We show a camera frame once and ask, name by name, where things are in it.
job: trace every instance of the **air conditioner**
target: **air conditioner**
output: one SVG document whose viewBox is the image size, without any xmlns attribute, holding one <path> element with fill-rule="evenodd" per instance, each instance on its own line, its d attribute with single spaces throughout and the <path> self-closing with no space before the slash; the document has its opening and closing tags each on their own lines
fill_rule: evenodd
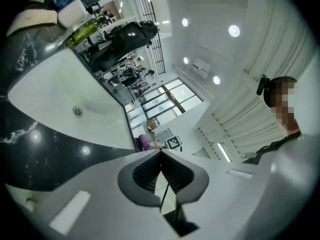
<svg viewBox="0 0 320 240">
<path fill-rule="evenodd" d="M 194 63 L 192 63 L 192 70 L 202 78 L 207 78 L 210 73 L 211 67 L 207 63 L 196 58 L 194 60 Z"/>
</svg>

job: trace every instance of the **black marble countertop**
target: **black marble countertop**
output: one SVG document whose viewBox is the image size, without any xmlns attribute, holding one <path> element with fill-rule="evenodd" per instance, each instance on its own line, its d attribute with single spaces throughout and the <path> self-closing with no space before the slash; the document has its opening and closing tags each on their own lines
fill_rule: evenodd
<svg viewBox="0 0 320 240">
<path fill-rule="evenodd" d="M 6 184 L 28 190 L 52 191 L 92 165 L 136 152 L 93 144 L 57 132 L 10 103 L 10 86 L 27 69 L 57 52 L 57 41 L 65 35 L 66 29 L 58 24 L 35 27 L 7 37 L 0 50 L 0 157 L 2 179 Z M 80 56 L 94 75 L 98 67 L 89 54 L 82 52 Z M 116 91 L 110 89 L 108 92 L 122 105 L 127 102 L 120 101 L 122 97 Z M 29 133 L 34 129 L 41 133 L 41 143 L 32 141 Z M 90 149 L 89 155 L 83 154 L 84 146 Z"/>
</svg>

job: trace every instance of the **window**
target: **window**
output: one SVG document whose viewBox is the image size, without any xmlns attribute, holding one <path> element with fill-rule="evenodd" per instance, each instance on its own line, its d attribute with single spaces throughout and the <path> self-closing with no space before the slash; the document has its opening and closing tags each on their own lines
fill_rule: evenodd
<svg viewBox="0 0 320 240">
<path fill-rule="evenodd" d="M 160 125 L 171 121 L 199 105 L 202 100 L 180 79 L 175 79 L 144 95 L 142 109 L 148 119 L 156 118 Z"/>
</svg>

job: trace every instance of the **black clothing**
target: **black clothing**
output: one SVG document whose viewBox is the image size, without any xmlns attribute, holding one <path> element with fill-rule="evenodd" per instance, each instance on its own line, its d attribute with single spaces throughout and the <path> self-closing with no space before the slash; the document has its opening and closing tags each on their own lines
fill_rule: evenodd
<svg viewBox="0 0 320 240">
<path fill-rule="evenodd" d="M 275 142 L 272 142 L 269 146 L 264 146 L 262 147 L 261 149 L 259 149 L 257 152 L 256 152 L 256 157 L 255 158 L 249 158 L 247 159 L 246 161 L 244 161 L 243 163 L 244 164 L 253 164 L 253 165 L 257 165 L 259 164 L 259 161 L 262 157 L 262 155 L 264 153 L 267 153 L 267 152 L 270 152 L 270 151 L 276 151 L 278 150 L 284 143 L 288 142 L 288 141 L 291 141 L 291 140 L 294 140 L 296 138 L 298 138 L 299 136 L 301 135 L 301 132 L 298 131 L 296 133 L 293 133 L 281 140 L 278 140 L 278 141 L 275 141 Z"/>
</svg>

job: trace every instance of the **green bottle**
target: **green bottle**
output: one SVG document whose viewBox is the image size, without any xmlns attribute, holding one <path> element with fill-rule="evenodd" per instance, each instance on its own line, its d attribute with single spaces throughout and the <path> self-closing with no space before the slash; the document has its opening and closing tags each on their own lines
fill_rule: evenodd
<svg viewBox="0 0 320 240">
<path fill-rule="evenodd" d="M 98 31 L 103 24 L 107 23 L 106 17 L 93 18 L 81 25 L 62 43 L 63 48 L 76 47 L 88 36 Z"/>
</svg>

